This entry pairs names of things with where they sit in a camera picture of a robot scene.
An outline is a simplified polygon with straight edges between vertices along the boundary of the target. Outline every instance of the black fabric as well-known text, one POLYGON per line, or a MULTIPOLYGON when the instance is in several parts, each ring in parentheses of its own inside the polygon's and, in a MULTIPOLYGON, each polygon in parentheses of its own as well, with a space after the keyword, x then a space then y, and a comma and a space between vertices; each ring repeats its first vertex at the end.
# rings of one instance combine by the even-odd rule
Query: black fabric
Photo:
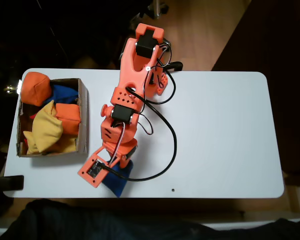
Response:
POLYGON ((300 240, 300 222, 279 219, 252 229, 217 231, 196 223, 116 216, 42 199, 29 203, 0 239, 300 240))

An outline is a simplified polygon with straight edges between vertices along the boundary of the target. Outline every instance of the cardboard box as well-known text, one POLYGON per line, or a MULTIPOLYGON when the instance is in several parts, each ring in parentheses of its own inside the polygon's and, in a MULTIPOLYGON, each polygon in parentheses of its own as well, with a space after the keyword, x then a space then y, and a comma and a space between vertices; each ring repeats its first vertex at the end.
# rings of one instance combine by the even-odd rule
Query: cardboard box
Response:
POLYGON ((79 124, 79 133, 75 141, 75 151, 66 153, 39 153, 27 155, 27 146, 24 143, 24 131, 32 131, 33 120, 29 118, 39 112, 43 106, 34 106, 30 104, 22 103, 20 100, 18 109, 18 124, 17 124, 17 139, 16 139, 16 154, 19 157, 35 158, 42 156, 56 156, 64 154, 80 153, 84 154, 88 152, 88 90, 82 83, 80 78, 64 78, 64 79, 51 79, 51 83, 57 83, 58 85, 70 87, 78 90, 78 101, 77 104, 80 106, 80 118, 81 123, 79 124))

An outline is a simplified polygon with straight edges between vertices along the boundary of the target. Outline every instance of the black cable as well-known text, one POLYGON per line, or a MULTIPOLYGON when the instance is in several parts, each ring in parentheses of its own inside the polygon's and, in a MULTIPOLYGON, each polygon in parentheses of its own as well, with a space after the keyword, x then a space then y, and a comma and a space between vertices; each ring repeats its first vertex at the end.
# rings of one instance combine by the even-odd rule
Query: black cable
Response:
POLYGON ((165 69, 164 72, 169 76, 169 78, 171 79, 171 82, 173 84, 173 91, 172 91, 171 96, 167 100, 159 101, 159 102, 146 100, 148 103, 151 103, 151 104, 154 104, 154 105, 165 104, 165 103, 169 102, 173 98, 173 96, 175 95, 176 88, 177 88, 176 82, 175 82, 174 78, 171 76, 171 74, 170 74, 170 72, 168 70, 165 69))
POLYGON ((144 127, 140 122, 138 122, 138 124, 140 124, 140 126, 143 128, 143 130, 145 131, 145 133, 148 134, 148 135, 154 134, 154 128, 153 128, 153 126, 152 126, 152 124, 151 124, 149 118, 147 118, 145 115, 143 115, 143 114, 140 113, 140 112, 137 112, 137 114, 143 116, 143 117, 148 121, 148 123, 149 123, 149 125, 150 125, 150 127, 151 127, 151 133, 149 133, 149 132, 145 129, 145 127, 144 127))
POLYGON ((157 110, 155 109, 147 100, 145 100, 143 97, 141 97, 140 95, 136 94, 130 87, 126 87, 125 88, 130 94, 134 95, 135 97, 137 97, 138 99, 140 99, 145 105, 147 105, 152 111, 154 111, 155 114, 158 115, 159 118, 162 119, 162 121, 167 125, 167 127, 170 129, 172 136, 173 136, 173 144, 174 144, 174 149, 173 149, 173 156, 171 161, 169 162, 169 164, 165 167, 165 169, 163 169, 161 172, 153 175, 153 176, 149 176, 149 177, 145 177, 145 178, 129 178, 126 176, 121 175, 120 173, 118 173, 117 171, 113 170, 112 168, 101 164, 100 167, 109 171, 110 173, 113 173, 114 175, 116 175, 119 178, 122 178, 124 180, 130 181, 130 182, 144 182, 147 180, 151 180, 154 179, 156 177, 161 176, 162 174, 164 174, 170 167, 171 165, 174 163, 176 155, 177 155, 177 135, 175 130, 173 129, 173 127, 170 125, 170 123, 168 122, 168 120, 157 110))

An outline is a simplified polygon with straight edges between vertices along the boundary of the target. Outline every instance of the hole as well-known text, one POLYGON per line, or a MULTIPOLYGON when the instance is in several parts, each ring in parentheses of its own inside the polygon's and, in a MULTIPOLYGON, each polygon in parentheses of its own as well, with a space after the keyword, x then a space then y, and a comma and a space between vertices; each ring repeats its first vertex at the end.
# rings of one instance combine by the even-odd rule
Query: hole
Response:
POLYGON ((128 85, 126 85, 126 87, 131 88, 132 91, 136 91, 136 85, 134 85, 133 83, 129 83, 128 85))

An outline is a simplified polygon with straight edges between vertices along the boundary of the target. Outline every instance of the wire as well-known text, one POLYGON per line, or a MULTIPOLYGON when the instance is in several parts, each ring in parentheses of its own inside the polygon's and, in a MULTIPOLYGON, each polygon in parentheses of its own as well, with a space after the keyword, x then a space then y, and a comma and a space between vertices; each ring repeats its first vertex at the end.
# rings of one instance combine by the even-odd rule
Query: wire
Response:
POLYGON ((140 95, 136 94, 130 87, 126 87, 125 88, 129 93, 131 93, 132 95, 136 96, 138 99, 140 99, 145 105, 147 105, 152 111, 154 111, 155 114, 158 115, 159 118, 161 118, 163 120, 163 122, 167 125, 167 127, 170 129, 172 136, 173 136, 173 144, 174 144, 174 149, 173 149, 173 156, 171 161, 169 162, 169 164, 165 167, 165 169, 163 169, 161 172, 153 175, 153 176, 149 176, 149 177, 145 177, 145 178, 129 178, 126 176, 121 175, 120 173, 118 173, 117 171, 113 170, 112 168, 101 164, 100 167, 109 171, 110 173, 113 173, 114 175, 116 175, 119 178, 122 178, 124 180, 130 181, 130 182, 144 182, 147 180, 151 180, 154 178, 157 178, 159 176, 161 176, 162 174, 164 174, 170 167, 171 165, 174 163, 176 156, 177 156, 177 135, 175 130, 173 129, 173 127, 170 125, 170 123, 168 122, 168 120, 157 110, 155 109, 146 99, 144 99, 143 97, 141 97, 140 95))
POLYGON ((126 124, 124 123, 124 122, 122 122, 122 130, 121 130, 121 134, 120 134, 120 137, 119 137, 119 140, 118 140, 118 142, 116 143, 116 145, 115 145, 115 149, 114 149, 114 152, 113 152, 113 155, 112 155, 112 157, 111 157, 111 159, 110 159, 110 161, 109 161, 109 166, 110 166, 110 164, 112 164, 112 162, 115 160, 115 158, 116 158, 116 155, 117 155, 117 152, 118 152, 118 148, 119 148, 119 146, 120 146, 120 144, 121 144, 121 141, 122 141, 122 139, 123 139, 123 137, 124 137, 124 133, 125 133, 125 130, 126 130, 126 124))
POLYGON ((172 93, 171 93, 171 96, 170 96, 167 100, 160 101, 160 102, 146 100, 146 101, 147 101, 148 103, 150 103, 150 104, 154 104, 154 105, 165 104, 165 103, 169 102, 169 101, 173 98, 173 96, 175 95, 175 93, 176 93, 176 88, 177 88, 177 86, 176 86, 176 82, 175 82, 174 78, 171 76, 171 74, 170 74, 170 72, 169 72, 168 70, 166 70, 166 69, 163 69, 163 70, 164 70, 164 72, 169 76, 169 78, 171 79, 171 82, 172 82, 172 84, 173 84, 173 91, 172 91, 172 93))
POLYGON ((158 78, 158 85, 159 85, 159 88, 163 89, 165 86, 164 86, 164 84, 162 83, 162 81, 159 79, 159 75, 157 74, 156 77, 158 78))
POLYGON ((145 115, 143 115, 142 113, 137 112, 137 114, 139 114, 139 115, 141 115, 141 116, 144 116, 144 118, 145 118, 145 119, 148 121, 148 123, 150 124, 150 127, 151 127, 151 133, 149 133, 149 132, 145 129, 145 127, 144 127, 140 122, 138 122, 138 124, 141 125, 141 127, 143 128, 143 130, 145 131, 145 133, 148 134, 148 135, 154 134, 154 128, 153 128, 153 126, 152 126, 150 120, 149 120, 145 115))

